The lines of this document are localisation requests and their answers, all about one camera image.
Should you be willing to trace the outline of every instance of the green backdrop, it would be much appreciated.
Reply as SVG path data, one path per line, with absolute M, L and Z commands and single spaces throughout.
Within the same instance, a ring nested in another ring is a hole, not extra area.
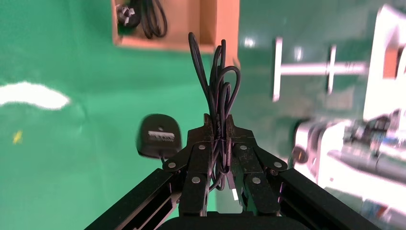
M 362 117 L 366 77 L 282 77 L 281 100 L 271 102 L 273 40 L 284 37 L 282 62 L 369 61 L 374 17 L 389 0 L 242 0 L 239 59 L 242 87 L 233 115 L 259 144 L 287 157 L 296 123 L 316 115 Z M 249 38 L 255 45 L 245 47 Z M 206 69 L 211 57 L 204 56 Z M 187 130 L 207 112 L 188 53 L 114 47 L 109 0 L 0 1 L 0 85 L 42 84 L 70 98 L 62 110 L 0 106 L 0 229 L 83 229 L 127 193 L 159 161 L 135 150 L 147 114 L 174 117 Z M 349 101 L 335 105 L 334 101 Z M 15 144 L 15 135 L 22 140 Z M 235 211 L 229 191 L 209 210 Z

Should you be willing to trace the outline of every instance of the white bar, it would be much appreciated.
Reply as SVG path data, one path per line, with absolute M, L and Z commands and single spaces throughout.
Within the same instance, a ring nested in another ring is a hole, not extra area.
M 326 76 L 329 74 L 328 63 L 304 63 L 304 64 L 283 64 L 281 75 L 303 75 L 303 76 Z M 335 75 L 364 75 L 368 74 L 366 62 L 337 62 L 334 65 Z
M 273 75 L 273 97 L 272 101 L 277 102 L 281 92 L 281 65 L 282 65 L 282 38 L 276 38 L 275 44 L 275 72 Z
M 331 52 L 330 52 L 330 67 L 329 68 L 329 73 L 328 73 L 328 80 L 327 80 L 327 93 L 331 94 L 333 92 L 333 82 L 334 82 L 334 63 L 336 62 L 336 51 L 337 51 L 337 46 L 333 45 L 331 47 Z

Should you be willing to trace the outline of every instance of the bolt head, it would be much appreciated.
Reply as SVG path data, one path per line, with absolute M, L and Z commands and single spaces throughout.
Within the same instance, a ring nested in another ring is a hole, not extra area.
M 198 183 L 200 182 L 200 178 L 197 177 L 197 176 L 195 176 L 195 177 L 192 178 L 192 182 L 193 182 L 194 184 L 198 184 Z
M 259 183 L 261 183 L 261 179 L 258 177 L 254 177 L 254 178 L 252 178 L 252 182 L 254 182 L 255 184 L 259 184 Z
M 171 163 L 168 164 L 168 167 L 170 167 L 170 168 L 175 168 L 175 167 L 176 167 L 176 164 L 173 163 L 173 162 L 171 162 Z
M 275 165 L 275 167 L 277 167 L 277 168 L 282 167 L 282 164 L 280 162 L 275 162 L 273 165 Z

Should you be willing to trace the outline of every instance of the power cord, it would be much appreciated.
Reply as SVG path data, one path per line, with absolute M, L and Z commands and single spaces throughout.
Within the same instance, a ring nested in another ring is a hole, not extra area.
M 210 167 L 212 169 L 210 171 L 210 178 L 213 184 L 210 186 L 209 191 L 215 188 L 221 191 L 226 184 L 225 176 L 230 172 L 231 167 L 231 147 L 226 145 L 226 119 L 230 114 L 231 107 L 240 88 L 241 73 L 235 66 L 225 66 L 226 41 L 222 40 L 221 45 L 217 47 L 214 53 L 209 84 L 207 84 L 199 46 L 192 32 L 189 33 L 189 47 L 196 74 L 209 105 L 209 113 L 213 123 L 213 161 Z M 232 93 L 231 84 L 224 82 L 224 75 L 229 71 L 234 71 L 237 78 Z
M 159 10 L 162 28 L 155 7 Z M 131 0 L 128 5 L 118 5 L 116 11 L 120 24 L 129 28 L 136 28 L 141 24 L 148 39 L 152 39 L 154 35 L 165 37 L 168 32 L 168 20 L 159 0 Z

